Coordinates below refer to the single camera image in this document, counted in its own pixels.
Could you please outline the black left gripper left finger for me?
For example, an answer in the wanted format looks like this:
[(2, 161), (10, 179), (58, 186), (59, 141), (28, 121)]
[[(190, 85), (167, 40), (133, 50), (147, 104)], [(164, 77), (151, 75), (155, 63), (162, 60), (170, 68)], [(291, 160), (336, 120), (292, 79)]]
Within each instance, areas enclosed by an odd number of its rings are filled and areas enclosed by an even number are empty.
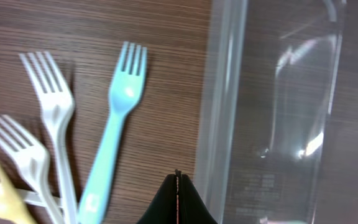
[(177, 179), (169, 174), (137, 224), (177, 223)]

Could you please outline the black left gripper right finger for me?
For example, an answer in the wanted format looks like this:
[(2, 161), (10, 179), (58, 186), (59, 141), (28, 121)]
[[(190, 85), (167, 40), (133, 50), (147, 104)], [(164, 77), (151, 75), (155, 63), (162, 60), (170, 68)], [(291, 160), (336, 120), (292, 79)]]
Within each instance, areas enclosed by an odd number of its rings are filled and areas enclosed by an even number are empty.
[(217, 224), (188, 175), (177, 171), (177, 221), (182, 224)]

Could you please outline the light blue plastic fork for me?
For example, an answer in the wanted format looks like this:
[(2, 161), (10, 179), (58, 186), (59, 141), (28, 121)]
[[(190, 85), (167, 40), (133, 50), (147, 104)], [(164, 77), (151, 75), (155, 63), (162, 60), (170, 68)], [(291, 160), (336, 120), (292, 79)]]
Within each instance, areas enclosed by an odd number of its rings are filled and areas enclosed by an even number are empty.
[(109, 116), (78, 207), (81, 224), (104, 220), (124, 123), (142, 98), (146, 73), (147, 47), (125, 41), (109, 87)]

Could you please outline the white plastic fork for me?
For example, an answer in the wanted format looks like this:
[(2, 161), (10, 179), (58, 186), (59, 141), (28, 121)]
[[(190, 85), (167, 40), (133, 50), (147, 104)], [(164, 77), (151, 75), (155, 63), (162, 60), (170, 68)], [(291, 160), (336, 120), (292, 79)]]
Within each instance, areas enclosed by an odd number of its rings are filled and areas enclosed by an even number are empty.
[(35, 205), (38, 207), (47, 206), (34, 191), (24, 189), (16, 189), (16, 191), (22, 197), (24, 202), (29, 205)]
[(75, 101), (68, 83), (48, 51), (20, 53), (19, 58), (39, 99), (42, 122), (55, 153), (58, 186), (66, 223), (77, 223), (77, 198), (66, 147)]
[(30, 131), (10, 116), (0, 116), (0, 148), (13, 160), (22, 179), (44, 203), (53, 223), (64, 223), (48, 184), (50, 154)]

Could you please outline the yellow plastic fork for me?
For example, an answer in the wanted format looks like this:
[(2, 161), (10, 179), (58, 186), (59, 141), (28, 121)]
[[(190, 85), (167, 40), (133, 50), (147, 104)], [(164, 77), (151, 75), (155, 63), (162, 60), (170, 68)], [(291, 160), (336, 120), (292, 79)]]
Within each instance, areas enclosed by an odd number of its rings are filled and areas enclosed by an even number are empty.
[(36, 224), (24, 200), (0, 164), (0, 219), (15, 224)]

